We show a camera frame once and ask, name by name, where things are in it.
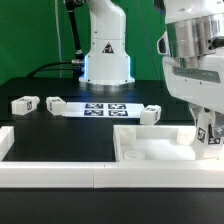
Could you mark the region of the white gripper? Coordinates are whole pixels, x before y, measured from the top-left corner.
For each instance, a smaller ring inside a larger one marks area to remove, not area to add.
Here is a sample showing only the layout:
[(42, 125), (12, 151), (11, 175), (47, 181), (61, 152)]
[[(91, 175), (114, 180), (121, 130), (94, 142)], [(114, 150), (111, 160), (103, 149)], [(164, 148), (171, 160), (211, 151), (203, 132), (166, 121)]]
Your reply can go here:
[(210, 112), (210, 136), (224, 137), (224, 56), (210, 54), (199, 59), (198, 68), (182, 68), (176, 60), (162, 58), (169, 93), (189, 102), (189, 111), (197, 125), (204, 108)]

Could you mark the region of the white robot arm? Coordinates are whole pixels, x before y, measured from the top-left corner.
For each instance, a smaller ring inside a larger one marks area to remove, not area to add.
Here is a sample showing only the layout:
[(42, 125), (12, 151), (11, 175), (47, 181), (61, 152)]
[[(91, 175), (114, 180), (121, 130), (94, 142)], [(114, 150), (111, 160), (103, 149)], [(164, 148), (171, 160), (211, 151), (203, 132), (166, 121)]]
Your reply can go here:
[[(89, 7), (91, 48), (76, 55), (83, 67), (79, 82), (101, 90), (135, 82), (125, 51), (126, 15), (111, 0), (64, 0), (72, 13)], [(203, 126), (210, 137), (224, 137), (224, 0), (153, 0), (165, 15), (165, 32), (157, 42), (168, 91), (189, 103), (198, 120), (210, 110)]]

